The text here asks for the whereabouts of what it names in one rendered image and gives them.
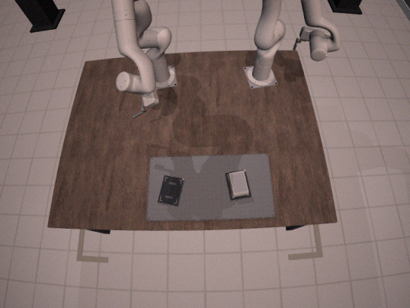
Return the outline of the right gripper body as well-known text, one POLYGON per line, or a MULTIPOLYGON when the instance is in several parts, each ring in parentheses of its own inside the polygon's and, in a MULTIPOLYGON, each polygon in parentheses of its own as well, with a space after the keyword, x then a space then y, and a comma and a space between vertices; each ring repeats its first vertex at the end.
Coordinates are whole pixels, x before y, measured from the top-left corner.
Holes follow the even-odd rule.
POLYGON ((143 100, 144 107, 152 107, 159 102, 159 97, 157 95, 157 91, 155 89, 154 92, 149 93, 149 95, 141 95, 143 100))

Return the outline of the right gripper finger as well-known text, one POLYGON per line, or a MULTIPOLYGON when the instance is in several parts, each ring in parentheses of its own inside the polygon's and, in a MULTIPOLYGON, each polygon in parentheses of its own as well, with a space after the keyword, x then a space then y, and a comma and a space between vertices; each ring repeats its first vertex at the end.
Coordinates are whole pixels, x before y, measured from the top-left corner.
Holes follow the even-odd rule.
POLYGON ((141 114, 147 112, 147 110, 145 109, 144 105, 142 105, 142 107, 140 107, 140 108, 141 108, 141 112, 138 112, 138 113, 134 114, 134 115, 133 115, 133 118, 136 118, 136 117, 138 117, 139 115, 141 115, 141 114))

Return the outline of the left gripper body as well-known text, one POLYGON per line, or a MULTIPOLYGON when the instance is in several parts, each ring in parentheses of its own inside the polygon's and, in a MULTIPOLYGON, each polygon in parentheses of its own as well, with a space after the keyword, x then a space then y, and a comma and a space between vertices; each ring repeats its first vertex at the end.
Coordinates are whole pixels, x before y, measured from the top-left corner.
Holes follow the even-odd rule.
POLYGON ((310 33, 313 32, 313 31, 316 30, 316 29, 323 31, 324 34, 325 34, 325 37, 330 37, 330 36, 331 36, 330 32, 327 31, 327 30, 319 29, 319 28, 314 28, 314 27, 305 27, 305 26, 304 26, 304 27, 302 27, 302 29, 301 29, 301 31, 300 31, 299 38, 300 38, 301 40, 309 41, 309 35, 310 35, 310 33))

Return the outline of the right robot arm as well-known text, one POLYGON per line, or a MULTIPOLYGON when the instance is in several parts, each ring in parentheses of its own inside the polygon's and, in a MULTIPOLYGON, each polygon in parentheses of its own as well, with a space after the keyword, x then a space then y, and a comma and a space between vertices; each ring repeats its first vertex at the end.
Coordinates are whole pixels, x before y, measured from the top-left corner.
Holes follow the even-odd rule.
POLYGON ((145 0, 111 0, 111 4, 118 50, 134 61, 140 75, 121 72, 116 80, 117 89, 149 95, 155 88, 169 86, 175 80, 165 58, 171 31, 166 27, 149 27, 152 13, 145 0), (145 48, 150 49, 145 53, 145 48))

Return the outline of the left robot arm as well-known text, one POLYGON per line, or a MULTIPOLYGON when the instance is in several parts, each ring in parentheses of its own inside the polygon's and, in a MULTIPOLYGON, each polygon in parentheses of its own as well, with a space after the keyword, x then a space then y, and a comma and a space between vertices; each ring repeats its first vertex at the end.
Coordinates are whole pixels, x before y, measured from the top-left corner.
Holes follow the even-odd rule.
MULTIPOLYGON (((254 85, 266 86, 273 82, 271 67, 275 53, 279 48, 286 26, 280 15, 282 0, 262 0, 261 16, 255 31, 255 64, 247 73, 248 80, 254 85)), ((322 61, 327 53, 340 49, 341 39, 337 26, 322 14, 321 0, 301 0, 306 25, 320 27, 330 32, 325 37, 321 30, 314 30, 309 35, 310 56, 315 61, 322 61)))

